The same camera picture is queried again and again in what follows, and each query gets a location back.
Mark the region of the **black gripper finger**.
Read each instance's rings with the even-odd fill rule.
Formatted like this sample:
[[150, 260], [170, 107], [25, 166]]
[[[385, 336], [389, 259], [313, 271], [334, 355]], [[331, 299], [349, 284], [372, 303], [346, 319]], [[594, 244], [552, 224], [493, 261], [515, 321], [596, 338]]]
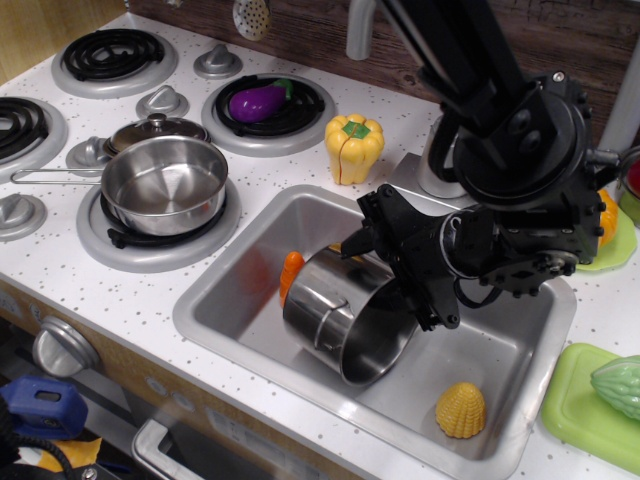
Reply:
[[379, 307], [383, 310], [414, 310], [413, 298], [407, 295], [402, 285], [392, 279], [379, 290]]
[[373, 251], [375, 230], [364, 226], [340, 243], [340, 255], [343, 259], [361, 256]]

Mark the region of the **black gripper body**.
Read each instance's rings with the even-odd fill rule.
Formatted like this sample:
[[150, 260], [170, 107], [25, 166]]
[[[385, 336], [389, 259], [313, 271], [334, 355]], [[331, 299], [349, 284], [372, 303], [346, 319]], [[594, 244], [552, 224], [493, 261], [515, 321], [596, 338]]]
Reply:
[[357, 200], [362, 227], [375, 230], [374, 252], [392, 270], [415, 309], [409, 310], [426, 331], [437, 325], [455, 329], [460, 313], [455, 277], [441, 245], [445, 218], [414, 208], [394, 187], [384, 184]]

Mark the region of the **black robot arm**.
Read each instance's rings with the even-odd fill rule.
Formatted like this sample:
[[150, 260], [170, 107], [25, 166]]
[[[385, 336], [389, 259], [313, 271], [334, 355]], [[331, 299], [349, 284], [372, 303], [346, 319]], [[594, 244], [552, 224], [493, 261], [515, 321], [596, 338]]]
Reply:
[[534, 296], [596, 257], [604, 230], [600, 190], [619, 158], [592, 146], [585, 92], [570, 79], [524, 74], [484, 1], [385, 1], [382, 9], [444, 108], [443, 145], [473, 206], [434, 217], [390, 185], [359, 200], [361, 228], [343, 258], [374, 252], [392, 270], [419, 325], [454, 328], [473, 307], [463, 280]]

